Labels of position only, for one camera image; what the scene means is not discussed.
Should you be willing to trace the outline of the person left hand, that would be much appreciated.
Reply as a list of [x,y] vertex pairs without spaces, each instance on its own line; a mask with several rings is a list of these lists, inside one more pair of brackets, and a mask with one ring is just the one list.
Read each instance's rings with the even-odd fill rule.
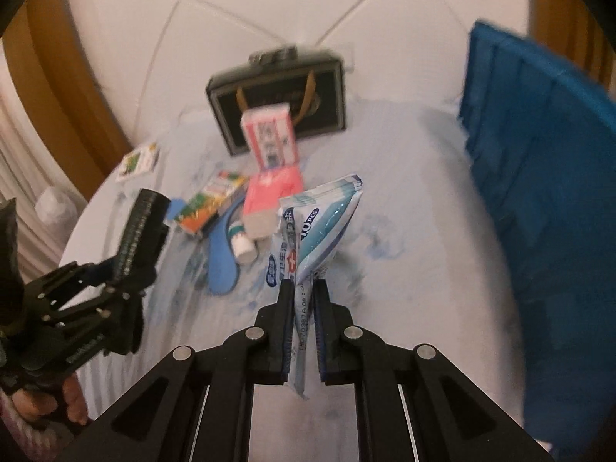
[[[64,381],[62,393],[67,418],[74,424],[86,425],[89,421],[88,406],[75,373]],[[39,421],[60,407],[54,396],[41,391],[21,389],[9,398],[19,415],[28,422]]]

